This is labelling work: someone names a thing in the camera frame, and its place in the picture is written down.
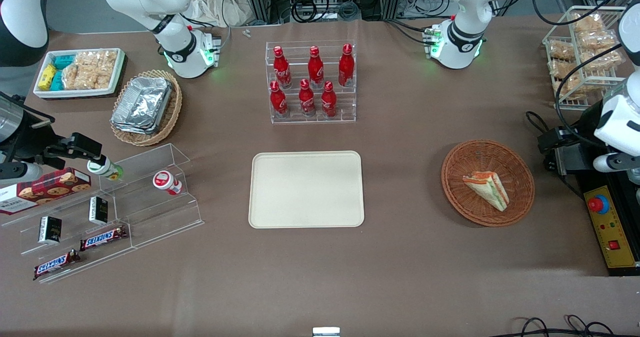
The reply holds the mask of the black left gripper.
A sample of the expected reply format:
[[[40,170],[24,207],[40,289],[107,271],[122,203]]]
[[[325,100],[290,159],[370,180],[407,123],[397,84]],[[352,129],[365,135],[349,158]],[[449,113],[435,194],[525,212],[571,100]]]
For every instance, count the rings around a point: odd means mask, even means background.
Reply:
[[[546,135],[539,135],[537,137],[537,147],[540,153],[549,153],[561,146],[573,146],[575,144],[581,145],[588,150],[593,151],[608,151],[606,144],[598,139],[594,133],[599,123],[601,122],[602,113],[602,100],[594,103],[588,109],[584,110],[578,119],[570,123],[570,127],[579,134],[581,137],[592,141],[590,144],[585,143],[582,139],[576,138],[575,134],[564,127],[554,127],[546,132]]]

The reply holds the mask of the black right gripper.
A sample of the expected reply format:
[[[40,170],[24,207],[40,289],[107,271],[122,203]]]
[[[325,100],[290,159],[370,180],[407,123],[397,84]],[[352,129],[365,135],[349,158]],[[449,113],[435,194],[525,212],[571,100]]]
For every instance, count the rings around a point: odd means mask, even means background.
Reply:
[[[13,158],[22,161],[37,161],[46,158],[103,160],[102,144],[81,133],[62,138],[55,134],[51,125],[33,128],[41,122],[34,114],[24,111],[13,144]],[[60,143],[64,148],[51,147]]]

